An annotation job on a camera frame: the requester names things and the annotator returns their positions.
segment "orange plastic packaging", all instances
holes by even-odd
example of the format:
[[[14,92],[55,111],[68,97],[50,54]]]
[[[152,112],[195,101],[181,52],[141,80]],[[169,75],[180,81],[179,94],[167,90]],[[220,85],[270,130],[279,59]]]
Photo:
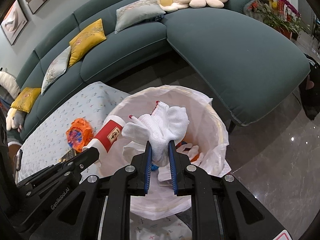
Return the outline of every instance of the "orange plastic packaging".
[[[89,122],[83,118],[77,118],[71,123],[66,135],[69,146],[77,152],[82,152],[82,147],[92,140],[93,130]]]

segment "silver bolt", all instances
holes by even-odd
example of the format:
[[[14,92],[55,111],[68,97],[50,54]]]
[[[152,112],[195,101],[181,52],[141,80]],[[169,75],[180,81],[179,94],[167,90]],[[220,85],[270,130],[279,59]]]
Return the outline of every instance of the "silver bolt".
[[[135,170],[135,167],[132,165],[126,166],[125,171],[127,172],[133,172]]]
[[[197,169],[197,167],[194,166],[194,165],[188,165],[188,166],[187,166],[187,170],[188,170],[188,171],[195,171],[196,169]]]
[[[228,182],[233,182],[235,180],[235,177],[230,174],[227,174],[226,176],[224,176],[224,179]]]
[[[94,183],[97,181],[97,176],[91,175],[87,178],[88,182]]]

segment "patterned tablecloth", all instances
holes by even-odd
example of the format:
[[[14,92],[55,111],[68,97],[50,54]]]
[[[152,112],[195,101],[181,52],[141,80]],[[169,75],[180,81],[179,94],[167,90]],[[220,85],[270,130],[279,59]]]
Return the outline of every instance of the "patterned tablecloth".
[[[22,145],[23,155],[18,182],[51,164],[58,163],[58,160],[71,149],[67,143],[66,131],[76,118],[86,119],[96,134],[110,111],[128,95],[102,82],[96,82],[70,98],[39,125]],[[98,174],[96,165],[91,165],[81,174],[83,179]]]

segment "yellow flower center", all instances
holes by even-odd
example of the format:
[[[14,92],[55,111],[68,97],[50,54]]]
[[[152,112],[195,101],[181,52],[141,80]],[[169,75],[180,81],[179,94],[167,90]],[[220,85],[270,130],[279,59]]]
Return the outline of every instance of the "yellow flower center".
[[[170,5],[172,5],[172,0],[160,0],[160,4],[164,7],[170,6]]]

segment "green sofa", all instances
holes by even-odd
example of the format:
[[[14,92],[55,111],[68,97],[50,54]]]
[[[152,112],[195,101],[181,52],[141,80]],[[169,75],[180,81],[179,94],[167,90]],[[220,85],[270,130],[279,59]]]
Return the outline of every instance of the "green sofa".
[[[175,49],[204,78],[238,125],[265,116],[307,76],[303,53],[272,28],[244,15],[254,0],[229,0],[224,9],[183,9],[161,22],[114,34],[116,10],[137,0],[91,0],[57,25],[33,50],[17,76],[21,89],[41,87],[50,63],[99,18],[107,40],[92,48],[40,95],[20,133],[24,141],[59,106],[87,85],[108,80]]]

